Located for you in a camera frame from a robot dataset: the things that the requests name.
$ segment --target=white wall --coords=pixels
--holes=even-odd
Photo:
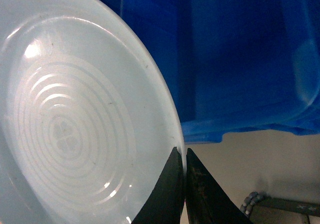
[[[222,143],[188,147],[237,207],[253,191],[320,203],[320,135],[272,130],[229,133]],[[188,223],[186,213],[181,223]]]

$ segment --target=white plate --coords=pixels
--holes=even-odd
[[[4,224],[128,224],[184,152],[157,66],[98,0],[0,0],[0,97]]]

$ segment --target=blue plastic bin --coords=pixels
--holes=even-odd
[[[320,133],[320,0],[101,0],[145,44],[186,142]]]

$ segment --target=blue container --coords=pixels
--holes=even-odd
[[[101,0],[145,44],[187,142],[320,133],[320,0]]]

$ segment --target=concentric circle pattern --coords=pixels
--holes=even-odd
[[[47,56],[23,75],[13,108],[18,162],[41,200],[85,212],[121,200],[135,139],[103,73],[76,57]]]

